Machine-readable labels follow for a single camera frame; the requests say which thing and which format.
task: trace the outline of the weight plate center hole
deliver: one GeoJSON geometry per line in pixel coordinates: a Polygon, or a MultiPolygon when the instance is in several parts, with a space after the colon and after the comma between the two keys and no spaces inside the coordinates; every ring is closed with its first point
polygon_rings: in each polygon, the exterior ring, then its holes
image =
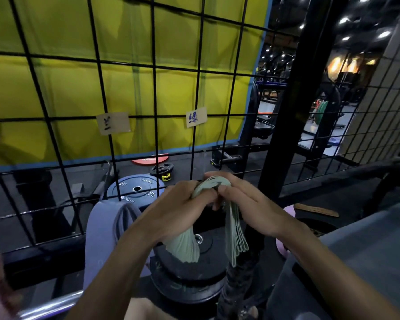
{"type": "Polygon", "coordinates": [[[194,235],[194,238],[196,239],[198,245],[200,245],[203,242],[203,237],[200,235],[196,234],[194,235]]]}

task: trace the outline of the brown strap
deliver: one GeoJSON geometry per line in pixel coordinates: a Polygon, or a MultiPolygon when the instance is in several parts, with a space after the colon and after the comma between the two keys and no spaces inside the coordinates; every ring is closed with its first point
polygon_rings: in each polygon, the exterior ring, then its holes
{"type": "Polygon", "coordinates": [[[295,203],[293,205],[295,209],[299,210],[304,210],[308,212],[314,212],[314,213],[320,213],[322,215],[330,215],[331,217],[339,217],[339,213],[333,210],[325,209],[325,208],[319,208],[317,206],[307,206],[302,203],[295,203]]]}

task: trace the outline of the folded green band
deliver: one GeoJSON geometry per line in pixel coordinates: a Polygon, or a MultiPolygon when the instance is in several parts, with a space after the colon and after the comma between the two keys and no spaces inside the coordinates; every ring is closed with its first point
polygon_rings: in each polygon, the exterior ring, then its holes
{"type": "MultiPolygon", "coordinates": [[[[219,185],[231,186],[229,180],[222,176],[212,176],[200,183],[191,197],[195,198],[206,188],[218,189],[219,185]]],[[[231,265],[235,267],[236,258],[241,252],[249,249],[240,225],[238,205],[224,202],[225,218],[225,253],[231,265]]],[[[200,249],[194,237],[193,227],[179,236],[163,242],[166,250],[182,262],[196,263],[200,257],[200,249]]]]}

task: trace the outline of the yellow fabric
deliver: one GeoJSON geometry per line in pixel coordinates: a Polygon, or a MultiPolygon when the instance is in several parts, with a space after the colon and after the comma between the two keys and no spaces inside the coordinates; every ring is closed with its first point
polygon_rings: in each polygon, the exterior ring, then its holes
{"type": "MultiPolygon", "coordinates": [[[[155,0],[201,11],[201,0],[155,0]]],[[[86,0],[15,0],[28,47],[33,54],[95,58],[86,0]]],[[[206,0],[205,12],[241,21],[244,0],[206,0]]],[[[268,0],[249,0],[246,22],[264,26],[268,0]]],[[[150,6],[122,0],[92,0],[101,59],[152,64],[150,6]]],[[[157,65],[197,69],[200,17],[155,8],[157,65]]],[[[202,69],[233,72],[240,27],[204,21],[202,69]]],[[[251,74],[263,32],[246,28],[238,72],[251,74]]],[[[23,52],[10,5],[0,0],[0,51],[23,52]]],[[[33,59],[50,117],[96,116],[104,112],[95,63],[33,59]]],[[[110,112],[153,115],[153,70],[102,64],[110,112]]],[[[197,73],[157,69],[157,113],[185,115],[194,109],[197,73]]],[[[244,113],[249,77],[237,77],[231,113],[244,113]]],[[[200,75],[198,106],[208,114],[226,114],[232,76],[200,75]]],[[[0,55],[0,118],[43,117],[25,57],[0,55]]],[[[227,139],[238,139],[243,117],[232,117],[227,139]]],[[[196,146],[224,139],[226,118],[209,117],[196,130],[196,146]]],[[[113,135],[116,155],[154,151],[154,119],[130,119],[132,132],[113,135]]],[[[62,159],[110,155],[108,137],[95,119],[53,122],[62,159]]],[[[160,150],[192,145],[185,118],[159,118],[160,150]]],[[[47,125],[0,122],[0,166],[56,161],[47,125]]]]}

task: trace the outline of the forearm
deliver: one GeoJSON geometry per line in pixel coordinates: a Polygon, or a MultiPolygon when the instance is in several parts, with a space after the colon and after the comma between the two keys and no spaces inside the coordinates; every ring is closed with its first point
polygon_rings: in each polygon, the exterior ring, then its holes
{"type": "Polygon", "coordinates": [[[296,257],[338,319],[400,319],[400,312],[332,253],[304,225],[282,242],[296,257]]]}
{"type": "Polygon", "coordinates": [[[145,260],[154,245],[154,237],[141,225],[133,224],[65,319],[123,319],[145,260]]]}

